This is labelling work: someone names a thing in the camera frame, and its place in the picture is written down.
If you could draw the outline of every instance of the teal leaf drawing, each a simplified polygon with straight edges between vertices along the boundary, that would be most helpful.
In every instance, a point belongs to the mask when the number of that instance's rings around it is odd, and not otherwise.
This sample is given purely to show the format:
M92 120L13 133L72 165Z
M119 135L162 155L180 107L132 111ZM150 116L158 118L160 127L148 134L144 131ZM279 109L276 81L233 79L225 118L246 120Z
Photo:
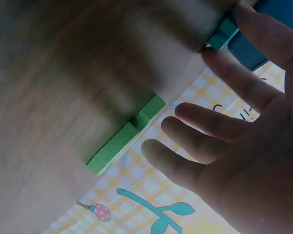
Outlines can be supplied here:
M177 215L189 215L194 213L195 210L189 204L185 202L177 202L170 206L170 210Z
M151 234L163 234L167 229L168 223L163 218L156 220L151 227Z

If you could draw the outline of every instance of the teal plant drawing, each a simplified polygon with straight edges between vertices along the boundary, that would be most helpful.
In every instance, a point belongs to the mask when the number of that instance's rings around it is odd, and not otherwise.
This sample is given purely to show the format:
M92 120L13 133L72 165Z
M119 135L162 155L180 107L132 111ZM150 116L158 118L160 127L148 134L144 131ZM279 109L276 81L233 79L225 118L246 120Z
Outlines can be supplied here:
M125 189L118 189L117 193L140 203L141 205L155 213L157 216L159 216L159 219L156 220L151 227L151 234L165 233L168 225L176 230L177 233L182 234L182 227L180 227L175 221L173 221L170 217L163 213L163 211L172 211L177 215L189 215L195 212L195 210L185 202L177 202L172 204L171 206L155 207L148 201Z

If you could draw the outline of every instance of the cartoon illustration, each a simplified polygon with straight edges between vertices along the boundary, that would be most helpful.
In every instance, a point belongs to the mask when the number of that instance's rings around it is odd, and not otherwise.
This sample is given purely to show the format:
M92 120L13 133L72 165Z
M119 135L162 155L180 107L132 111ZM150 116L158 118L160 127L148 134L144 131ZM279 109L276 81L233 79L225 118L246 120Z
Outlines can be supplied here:
M156 220L151 227L151 234L163 234L166 231L168 225L175 229L177 233L183 233L182 228L171 218L169 218L165 213L163 213L163 211L172 211L177 215L189 215L195 212L195 210L185 202L177 202L175 204L172 204L171 206L154 207L143 198L125 189L118 189L117 193L140 203L141 205L159 216L159 219Z
M78 205L90 210L91 212L95 213L99 220L103 222L108 222L111 219L111 215L109 213L108 207L102 204L96 204L96 205L85 205L81 203L80 201L77 202Z

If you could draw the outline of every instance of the yellow checkered paper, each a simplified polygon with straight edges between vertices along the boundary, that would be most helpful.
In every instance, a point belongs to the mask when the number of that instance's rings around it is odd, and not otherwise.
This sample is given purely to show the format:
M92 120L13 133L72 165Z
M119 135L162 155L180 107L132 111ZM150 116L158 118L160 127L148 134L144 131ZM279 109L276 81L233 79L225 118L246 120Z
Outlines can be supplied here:
M283 90L284 71L271 62L255 72ZM77 204L43 234L234 234L199 196L167 179L142 156L141 144L158 139L184 157L187 153L160 130L181 102L253 121L258 114L206 69Z

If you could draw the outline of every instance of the blue object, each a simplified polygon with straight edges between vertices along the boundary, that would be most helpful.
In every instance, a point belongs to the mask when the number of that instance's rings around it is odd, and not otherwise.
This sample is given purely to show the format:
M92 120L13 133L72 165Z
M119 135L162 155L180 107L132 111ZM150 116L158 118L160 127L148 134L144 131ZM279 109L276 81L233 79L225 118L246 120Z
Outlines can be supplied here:
M259 0L254 9L274 17L293 29L293 0ZM238 32L228 44L229 51L251 71L268 62L268 59Z

